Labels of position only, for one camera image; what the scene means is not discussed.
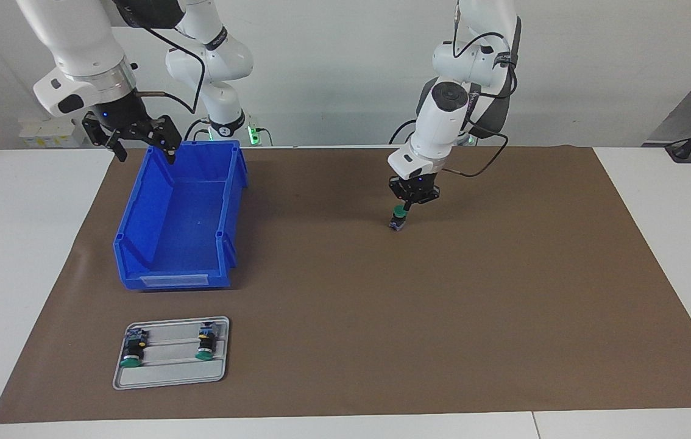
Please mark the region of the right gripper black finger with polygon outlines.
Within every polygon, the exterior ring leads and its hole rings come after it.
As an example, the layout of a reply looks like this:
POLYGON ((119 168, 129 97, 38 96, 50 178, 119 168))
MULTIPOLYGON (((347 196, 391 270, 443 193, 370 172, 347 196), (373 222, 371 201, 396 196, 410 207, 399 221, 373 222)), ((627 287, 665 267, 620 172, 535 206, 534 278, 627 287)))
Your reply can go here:
POLYGON ((168 164, 173 165, 175 163, 182 136, 170 116, 140 121, 138 123, 138 137, 147 145, 161 150, 168 164))
POLYGON ((85 115, 82 119, 82 126, 91 144, 113 152, 119 162, 126 161, 127 152, 120 142, 121 133, 119 131, 107 134, 95 115, 85 115))

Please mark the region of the green push button left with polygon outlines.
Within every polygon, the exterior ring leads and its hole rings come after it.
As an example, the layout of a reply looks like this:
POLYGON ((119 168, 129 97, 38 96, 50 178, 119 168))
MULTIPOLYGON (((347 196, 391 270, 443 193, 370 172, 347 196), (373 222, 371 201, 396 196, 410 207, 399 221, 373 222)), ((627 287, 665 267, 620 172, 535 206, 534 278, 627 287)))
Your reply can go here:
POLYGON ((147 347, 148 332, 142 328, 129 329, 123 339, 120 368, 136 368, 142 365, 143 351, 147 347))

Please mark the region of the green push button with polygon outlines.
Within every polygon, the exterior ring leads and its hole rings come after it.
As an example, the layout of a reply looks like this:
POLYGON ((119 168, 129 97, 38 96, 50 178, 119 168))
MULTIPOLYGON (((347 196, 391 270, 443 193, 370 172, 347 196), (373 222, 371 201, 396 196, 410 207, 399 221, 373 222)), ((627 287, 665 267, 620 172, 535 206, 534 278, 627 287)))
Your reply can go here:
POLYGON ((199 328, 197 336, 199 345, 195 358, 201 361, 210 361, 214 358, 219 340, 219 329, 214 322, 205 322, 199 328))
POLYGON ((142 365, 143 351, 147 347, 148 332, 142 328, 129 329, 123 339, 120 368, 136 368, 142 365))

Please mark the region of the green push button right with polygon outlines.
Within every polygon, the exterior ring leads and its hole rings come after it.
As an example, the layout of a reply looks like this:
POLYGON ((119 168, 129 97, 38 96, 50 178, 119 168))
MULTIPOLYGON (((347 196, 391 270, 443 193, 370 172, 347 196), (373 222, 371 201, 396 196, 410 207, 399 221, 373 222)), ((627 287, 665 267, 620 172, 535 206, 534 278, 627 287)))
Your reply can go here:
POLYGON ((219 340, 219 329, 214 322, 205 322, 199 328, 197 336, 199 345, 195 358, 201 361, 210 361, 214 358, 219 340))

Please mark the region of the white power strip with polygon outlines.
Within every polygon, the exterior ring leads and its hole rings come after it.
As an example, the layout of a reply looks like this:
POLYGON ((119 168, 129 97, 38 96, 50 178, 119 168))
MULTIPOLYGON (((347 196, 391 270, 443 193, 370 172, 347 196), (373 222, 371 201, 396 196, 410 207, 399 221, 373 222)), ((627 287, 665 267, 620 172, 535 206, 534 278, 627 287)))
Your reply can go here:
POLYGON ((18 133, 19 140, 28 148, 86 148, 86 134, 72 118, 54 118, 47 121, 29 120, 18 133))

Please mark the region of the green lit base connector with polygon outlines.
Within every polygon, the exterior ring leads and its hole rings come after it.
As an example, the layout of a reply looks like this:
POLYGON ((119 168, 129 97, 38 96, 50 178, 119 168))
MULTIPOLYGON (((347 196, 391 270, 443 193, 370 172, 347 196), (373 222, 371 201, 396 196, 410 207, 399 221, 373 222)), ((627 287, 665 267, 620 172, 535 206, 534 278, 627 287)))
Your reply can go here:
POLYGON ((268 128, 262 127, 262 125, 259 125, 258 119, 256 117, 254 117, 251 114, 248 114, 247 122, 250 143, 252 146, 275 146, 275 142, 271 135, 271 131, 268 128))

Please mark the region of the blue plastic storage bin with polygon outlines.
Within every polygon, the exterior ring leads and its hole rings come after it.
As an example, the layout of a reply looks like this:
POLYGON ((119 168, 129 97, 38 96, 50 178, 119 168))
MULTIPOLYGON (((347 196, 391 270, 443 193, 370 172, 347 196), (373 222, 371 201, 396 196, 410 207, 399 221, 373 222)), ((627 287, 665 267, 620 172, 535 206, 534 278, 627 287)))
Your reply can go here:
POLYGON ((113 242, 123 286, 132 291, 228 287, 247 186, 238 141, 186 141, 173 163, 149 147, 113 242))

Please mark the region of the brown table mat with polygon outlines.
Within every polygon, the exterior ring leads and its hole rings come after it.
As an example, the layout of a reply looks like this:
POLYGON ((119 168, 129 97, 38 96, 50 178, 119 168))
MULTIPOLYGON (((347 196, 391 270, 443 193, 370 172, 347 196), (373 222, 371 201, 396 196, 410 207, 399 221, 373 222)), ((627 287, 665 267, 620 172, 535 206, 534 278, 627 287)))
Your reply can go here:
POLYGON ((691 317, 590 148, 507 149, 388 228, 385 149, 246 152, 232 286, 142 293, 112 162, 0 423, 691 407, 691 317), (116 391, 129 323, 226 316, 225 378, 116 391))

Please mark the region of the grey metal tray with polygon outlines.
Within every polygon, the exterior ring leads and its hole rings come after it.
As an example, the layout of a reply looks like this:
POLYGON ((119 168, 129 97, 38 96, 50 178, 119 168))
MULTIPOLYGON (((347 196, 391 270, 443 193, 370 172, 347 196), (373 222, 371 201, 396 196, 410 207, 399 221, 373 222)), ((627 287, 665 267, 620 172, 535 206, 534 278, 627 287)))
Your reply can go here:
POLYGON ((169 319, 131 323, 128 330, 142 328, 148 332, 147 347, 142 365, 120 368, 115 364, 112 386, 116 391, 173 385, 201 384, 222 380, 227 373, 231 321, 226 316, 169 319), (197 336, 201 325, 214 322, 219 330, 214 358, 201 361, 195 358, 199 345, 197 336))

